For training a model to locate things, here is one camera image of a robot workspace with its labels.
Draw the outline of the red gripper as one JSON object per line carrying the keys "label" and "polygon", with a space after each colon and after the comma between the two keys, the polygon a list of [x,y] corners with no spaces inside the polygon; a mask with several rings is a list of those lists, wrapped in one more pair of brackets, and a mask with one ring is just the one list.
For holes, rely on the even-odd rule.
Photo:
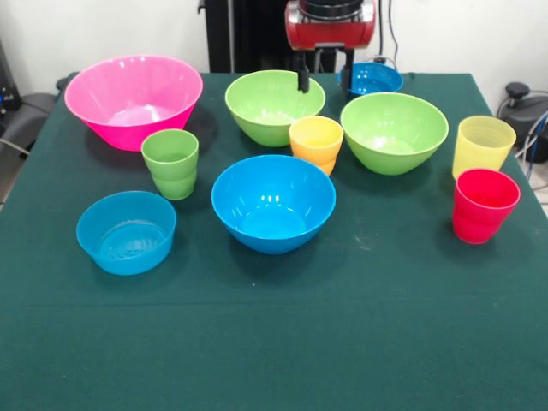
{"label": "red gripper", "polygon": [[290,47],[297,51],[298,91],[309,92],[306,52],[342,48],[345,63],[341,87],[352,96],[354,49],[371,42],[376,23],[374,1],[289,1],[285,6],[285,31]]}

